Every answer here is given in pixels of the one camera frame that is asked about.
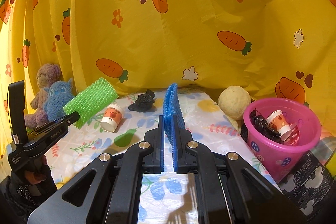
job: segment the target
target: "silver bolt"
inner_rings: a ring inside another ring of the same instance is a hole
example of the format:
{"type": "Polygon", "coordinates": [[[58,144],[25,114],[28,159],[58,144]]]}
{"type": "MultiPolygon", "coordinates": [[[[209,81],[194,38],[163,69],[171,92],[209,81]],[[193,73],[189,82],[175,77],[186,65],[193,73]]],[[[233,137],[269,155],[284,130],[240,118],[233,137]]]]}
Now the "silver bolt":
{"type": "Polygon", "coordinates": [[[99,159],[100,159],[101,161],[108,161],[110,158],[111,158],[111,156],[110,156],[110,154],[108,154],[108,153],[103,153],[103,154],[101,154],[101,155],[99,156],[99,159]]]}
{"type": "Polygon", "coordinates": [[[141,142],[141,143],[139,143],[139,147],[142,148],[142,149],[146,149],[146,148],[148,148],[150,146],[151,145],[148,142],[141,142]]]}
{"type": "Polygon", "coordinates": [[[191,141],[189,143],[187,143],[187,146],[190,148],[196,148],[198,146],[197,142],[191,141]]]}
{"type": "Polygon", "coordinates": [[[227,155],[227,157],[228,157],[230,160],[238,160],[238,154],[237,154],[237,153],[234,153],[234,152],[229,153],[229,155],[227,155]]]}

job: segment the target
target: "pink trash bin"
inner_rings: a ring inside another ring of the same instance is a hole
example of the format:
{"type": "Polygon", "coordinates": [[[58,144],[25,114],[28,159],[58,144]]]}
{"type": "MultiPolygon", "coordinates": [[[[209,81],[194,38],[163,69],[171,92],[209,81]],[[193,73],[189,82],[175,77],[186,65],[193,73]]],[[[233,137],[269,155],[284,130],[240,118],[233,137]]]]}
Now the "pink trash bin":
{"type": "Polygon", "coordinates": [[[314,112],[305,105],[284,98],[265,98],[251,103],[244,112],[244,123],[248,129],[248,146],[276,182],[294,167],[306,151],[317,145],[321,135],[321,124],[314,112]],[[250,120],[250,113],[255,108],[265,119],[279,109],[288,123],[296,122],[300,131],[298,145],[278,144],[259,133],[250,120]]]}

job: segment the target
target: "blue stuffed toy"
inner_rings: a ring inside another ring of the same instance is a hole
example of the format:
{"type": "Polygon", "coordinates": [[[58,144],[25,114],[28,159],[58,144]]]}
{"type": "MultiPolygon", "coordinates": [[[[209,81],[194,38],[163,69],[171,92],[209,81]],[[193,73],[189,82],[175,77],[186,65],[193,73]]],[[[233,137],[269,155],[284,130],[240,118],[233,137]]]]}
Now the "blue stuffed toy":
{"type": "Polygon", "coordinates": [[[75,97],[71,92],[72,87],[73,79],[70,78],[68,82],[57,81],[50,88],[44,88],[48,93],[48,99],[44,103],[43,109],[50,122],[66,115],[63,107],[75,97]]]}

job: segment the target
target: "green foam net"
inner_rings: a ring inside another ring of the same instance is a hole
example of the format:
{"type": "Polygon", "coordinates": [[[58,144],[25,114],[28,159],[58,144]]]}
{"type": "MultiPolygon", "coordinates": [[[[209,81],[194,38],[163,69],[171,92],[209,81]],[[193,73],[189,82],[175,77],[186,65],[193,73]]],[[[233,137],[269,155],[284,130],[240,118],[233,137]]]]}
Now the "green foam net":
{"type": "Polygon", "coordinates": [[[117,98],[118,94],[113,86],[104,78],[99,78],[68,102],[63,109],[67,115],[74,111],[79,113],[80,118],[74,125],[81,128],[93,115],[117,98]]]}

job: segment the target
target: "teddy bear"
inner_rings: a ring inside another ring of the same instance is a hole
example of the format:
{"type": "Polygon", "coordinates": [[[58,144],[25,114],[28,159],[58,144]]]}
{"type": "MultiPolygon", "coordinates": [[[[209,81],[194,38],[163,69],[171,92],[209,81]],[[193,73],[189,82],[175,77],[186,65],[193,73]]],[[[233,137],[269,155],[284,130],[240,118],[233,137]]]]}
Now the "teddy bear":
{"type": "Polygon", "coordinates": [[[48,122],[48,115],[43,110],[43,105],[48,99],[48,93],[44,88],[49,88],[58,81],[61,75],[61,69],[56,64],[44,64],[37,72],[36,81],[40,88],[35,98],[31,101],[30,106],[36,109],[33,114],[25,115],[26,127],[30,129],[37,128],[48,122]]]}
{"type": "Polygon", "coordinates": [[[241,86],[229,86],[218,98],[218,106],[238,132],[241,130],[244,111],[249,104],[251,97],[241,86]]]}
{"type": "Polygon", "coordinates": [[[44,88],[49,96],[44,103],[43,109],[48,115],[50,122],[65,116],[63,107],[70,102],[75,96],[72,94],[73,79],[70,78],[68,82],[57,81],[51,85],[50,88],[44,88]]]}

